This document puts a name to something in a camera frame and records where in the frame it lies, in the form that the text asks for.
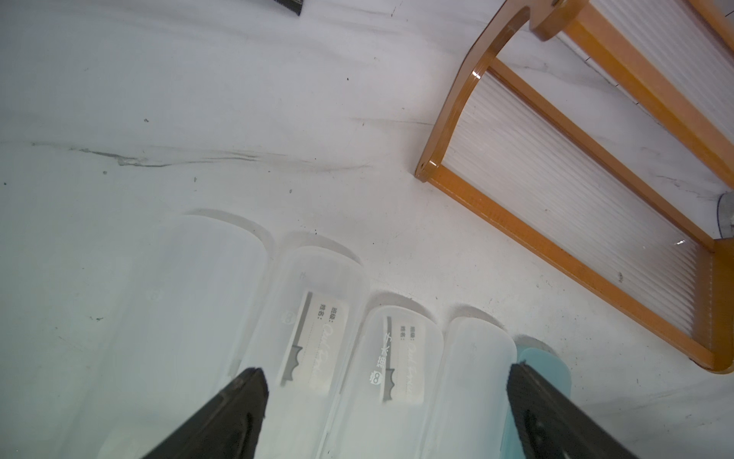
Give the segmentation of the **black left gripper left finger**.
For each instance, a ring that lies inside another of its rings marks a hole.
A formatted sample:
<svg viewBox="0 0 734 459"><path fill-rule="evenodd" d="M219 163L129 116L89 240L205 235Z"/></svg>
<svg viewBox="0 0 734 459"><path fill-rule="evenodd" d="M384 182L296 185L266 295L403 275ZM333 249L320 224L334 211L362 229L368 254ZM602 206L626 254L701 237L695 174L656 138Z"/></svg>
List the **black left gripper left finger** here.
<svg viewBox="0 0 734 459"><path fill-rule="evenodd" d="M264 371L249 367L146 457L250 459L255 455L268 399Z"/></svg>

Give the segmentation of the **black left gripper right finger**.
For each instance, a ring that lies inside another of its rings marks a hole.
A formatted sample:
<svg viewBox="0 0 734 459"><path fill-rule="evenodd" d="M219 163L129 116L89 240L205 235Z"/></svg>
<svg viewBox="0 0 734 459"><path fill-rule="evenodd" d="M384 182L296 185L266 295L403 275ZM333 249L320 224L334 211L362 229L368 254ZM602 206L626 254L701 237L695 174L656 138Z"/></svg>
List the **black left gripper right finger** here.
<svg viewBox="0 0 734 459"><path fill-rule="evenodd" d="M524 458L633 458L526 363L510 367L508 401Z"/></svg>

